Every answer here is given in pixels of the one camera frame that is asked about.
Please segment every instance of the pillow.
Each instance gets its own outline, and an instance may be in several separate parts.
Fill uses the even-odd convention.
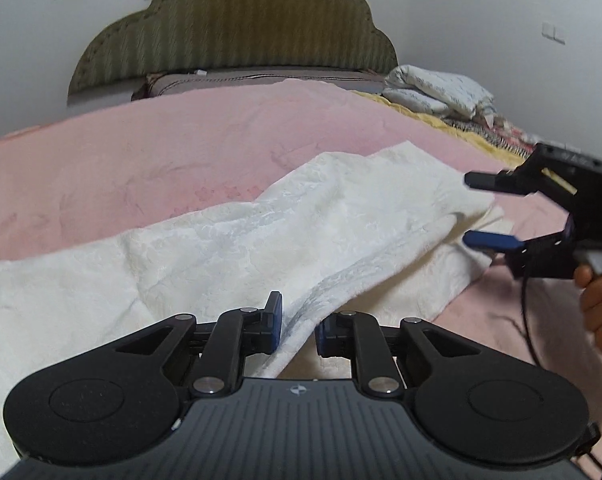
[[[468,119],[475,117],[480,105],[485,106],[494,99],[488,90],[469,77],[433,72],[412,65],[392,69],[385,81],[395,88],[419,89]]]
[[[352,70],[313,67],[255,67],[231,70],[197,70],[189,74],[150,74],[135,98],[180,94],[200,88],[273,84],[289,78],[332,83],[345,90],[380,94],[383,76]]]
[[[495,126],[504,126],[504,117],[497,112],[491,100],[481,101],[476,105],[476,113],[472,120],[489,130]]]
[[[422,94],[418,90],[408,88],[385,88],[381,95],[391,103],[405,106],[418,114],[430,114],[436,117],[447,117],[452,109],[432,97]]]

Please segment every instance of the yellow blanket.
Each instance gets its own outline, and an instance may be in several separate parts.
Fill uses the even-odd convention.
[[[481,150],[482,152],[487,153],[493,158],[496,158],[497,160],[501,161],[508,168],[516,168],[517,166],[523,163],[524,159],[519,155],[515,155],[514,153],[510,153],[507,150],[493,146],[485,139],[483,139],[479,134],[475,134],[474,132],[463,132],[462,130],[457,130],[452,126],[448,126],[446,123],[444,123],[441,119],[437,117],[428,114],[415,113],[412,110],[406,108],[405,106],[391,103],[385,97],[382,97],[380,95],[367,94],[366,92],[358,92],[356,90],[353,92],[362,97],[372,99],[377,103],[390,106],[400,114],[424,122],[429,126],[436,128],[437,130],[447,133],[450,136],[457,137],[457,139],[463,139],[465,140],[465,142],[469,142],[470,144],[472,144],[477,150]]]

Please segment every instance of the logo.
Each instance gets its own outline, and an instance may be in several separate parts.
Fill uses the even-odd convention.
[[[303,384],[297,384],[297,386],[290,388],[290,391],[297,397],[300,397],[307,392],[307,388]]]

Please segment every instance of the pink blanket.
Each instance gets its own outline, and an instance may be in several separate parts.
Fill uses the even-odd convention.
[[[502,168],[389,107],[299,80],[191,91],[31,128],[0,140],[0,260],[253,200],[321,152],[369,155],[404,140],[462,172]],[[497,202],[521,237],[554,232],[565,221],[540,196],[499,196]],[[557,286],[566,304],[543,301],[544,291]],[[576,292],[569,283],[532,288],[541,297],[531,298],[531,317],[542,361],[577,384],[602,421],[602,357],[581,328]],[[492,267],[437,322],[529,360],[518,294],[507,270]],[[602,444],[598,453],[602,458]]]

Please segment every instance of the blue gripper pad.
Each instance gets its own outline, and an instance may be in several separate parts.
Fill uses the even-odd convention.
[[[490,250],[496,253],[511,253],[522,250],[526,244],[515,236],[483,231],[468,231],[463,235],[466,247],[477,251]]]
[[[316,353],[322,356],[325,353],[325,320],[319,323],[315,328]]]
[[[277,293],[277,297],[271,296],[271,300],[268,300],[268,304],[265,306],[266,312],[272,313],[272,346],[271,353],[279,348],[281,342],[281,322],[283,321],[283,298],[281,294]]]

